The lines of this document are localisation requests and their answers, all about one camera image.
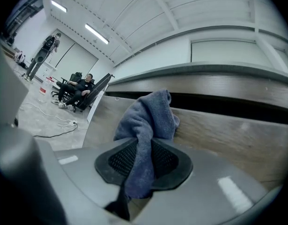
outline towel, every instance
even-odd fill
[[[151,158],[152,137],[173,140],[179,118],[170,109],[171,95],[160,90],[137,99],[124,113],[115,132],[114,141],[138,138],[133,168],[125,181],[129,198],[146,198],[155,179]]]

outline black panel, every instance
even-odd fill
[[[131,138],[126,143],[97,157],[95,168],[107,183],[123,185],[133,167],[137,143],[136,138]],[[158,139],[152,139],[151,146],[155,172],[155,181],[151,190],[177,188],[192,171],[191,159],[185,153]]]
[[[106,92],[107,96],[138,99],[150,92]],[[244,99],[200,94],[170,93],[170,107],[288,124],[288,109]]]

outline black mesh grille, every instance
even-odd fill
[[[108,164],[118,173],[127,177],[131,171],[135,155],[136,155],[137,141],[131,143],[124,149],[110,156]]]
[[[155,177],[158,179],[176,169],[178,165],[178,157],[155,142],[152,142],[151,145],[151,157],[154,166],[154,173]],[[133,142],[121,151],[110,156],[108,164],[115,171],[124,177],[127,177],[134,164],[136,148],[137,142]]]
[[[177,168],[178,157],[154,141],[151,142],[151,145],[154,173],[158,179]]]

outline wooden panel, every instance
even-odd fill
[[[197,73],[152,77],[110,85],[107,92],[152,92],[162,88],[172,93],[239,98],[288,108],[288,85],[285,83],[236,74]]]
[[[133,99],[103,96],[83,146],[111,142]],[[288,171],[288,125],[172,108],[180,118],[174,142],[226,158],[267,189],[280,185]]]

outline gray floor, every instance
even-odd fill
[[[26,72],[25,69],[17,65],[9,57],[7,57],[7,61],[19,77]],[[70,110],[72,108],[60,109],[57,105],[50,102],[52,99],[50,94],[43,96],[39,92],[41,83],[37,79],[33,79],[33,84],[27,82],[23,77],[20,77],[20,80],[29,89],[29,92],[18,112],[19,128],[30,132],[32,135],[42,136],[57,135],[74,129],[71,126],[60,127],[65,126],[65,124],[58,123],[67,124],[69,121],[64,122],[55,117],[45,116],[38,108],[33,106],[35,105],[48,115],[56,115],[63,120],[76,120],[78,123],[78,128],[73,132],[53,138],[41,139],[48,141],[54,151],[81,148],[89,126],[87,122],[89,108],[83,112],[77,110],[76,113]]]

